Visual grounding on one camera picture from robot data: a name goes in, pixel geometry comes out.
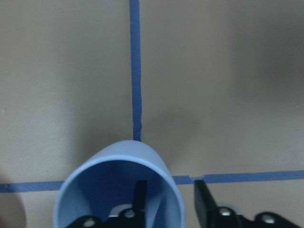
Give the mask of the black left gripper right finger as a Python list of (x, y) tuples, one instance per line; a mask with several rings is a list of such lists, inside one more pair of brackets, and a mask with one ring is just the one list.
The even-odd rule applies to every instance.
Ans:
[(203, 180), (194, 181), (194, 205), (200, 227), (213, 227), (214, 211), (217, 204)]

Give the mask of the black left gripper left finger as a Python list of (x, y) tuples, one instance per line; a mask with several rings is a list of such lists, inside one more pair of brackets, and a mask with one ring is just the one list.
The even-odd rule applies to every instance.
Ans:
[(147, 181), (140, 180), (136, 182), (134, 197), (133, 197), (133, 208), (135, 210), (144, 210), (146, 203), (147, 193)]

